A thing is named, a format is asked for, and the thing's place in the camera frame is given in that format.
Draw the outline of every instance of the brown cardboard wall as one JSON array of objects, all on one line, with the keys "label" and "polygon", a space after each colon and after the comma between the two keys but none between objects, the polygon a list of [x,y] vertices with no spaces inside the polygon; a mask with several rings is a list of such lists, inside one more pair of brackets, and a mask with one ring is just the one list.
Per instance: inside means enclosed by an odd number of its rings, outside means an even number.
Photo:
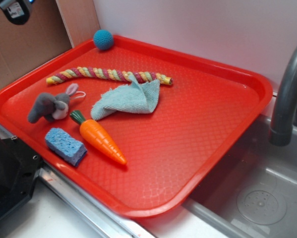
[{"label": "brown cardboard wall", "polygon": [[56,0],[35,1],[25,25],[0,10],[0,89],[70,48]]},{"label": "brown cardboard wall", "polygon": [[[100,29],[93,0],[57,0],[71,45],[74,47],[93,38]],[[79,11],[72,11],[79,6]]]}]

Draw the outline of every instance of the metal sink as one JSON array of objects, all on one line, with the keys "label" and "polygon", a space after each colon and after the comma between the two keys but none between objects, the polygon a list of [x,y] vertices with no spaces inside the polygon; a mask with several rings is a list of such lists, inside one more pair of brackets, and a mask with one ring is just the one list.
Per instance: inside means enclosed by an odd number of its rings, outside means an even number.
[{"label": "metal sink", "polygon": [[269,123],[260,116],[184,204],[229,237],[297,238],[297,128],[277,147]]}]

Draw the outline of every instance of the white wall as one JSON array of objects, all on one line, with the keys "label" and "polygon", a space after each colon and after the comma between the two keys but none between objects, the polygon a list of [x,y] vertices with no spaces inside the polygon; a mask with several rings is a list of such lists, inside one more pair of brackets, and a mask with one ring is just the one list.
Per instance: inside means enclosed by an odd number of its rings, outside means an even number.
[{"label": "white wall", "polygon": [[297,0],[93,0],[101,29],[252,70],[277,91],[297,46]]}]

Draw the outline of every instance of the stuffed bunny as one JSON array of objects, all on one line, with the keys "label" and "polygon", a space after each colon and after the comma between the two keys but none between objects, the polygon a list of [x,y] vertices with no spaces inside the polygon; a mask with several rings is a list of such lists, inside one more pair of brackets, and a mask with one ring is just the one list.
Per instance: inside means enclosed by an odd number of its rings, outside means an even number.
[{"label": "stuffed bunny", "polygon": [[70,97],[77,92],[78,84],[69,85],[65,93],[53,96],[50,93],[41,93],[28,115],[30,123],[36,123],[41,117],[53,122],[56,119],[63,119],[69,111]]}]

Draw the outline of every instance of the orange carrot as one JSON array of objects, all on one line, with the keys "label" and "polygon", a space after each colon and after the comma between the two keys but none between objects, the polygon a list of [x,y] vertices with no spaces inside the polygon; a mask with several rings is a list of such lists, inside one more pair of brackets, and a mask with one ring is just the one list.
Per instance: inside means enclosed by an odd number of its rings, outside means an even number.
[{"label": "orange carrot", "polygon": [[86,120],[79,110],[73,111],[70,117],[80,125],[81,136],[93,147],[122,165],[127,163],[118,146],[97,121]]}]

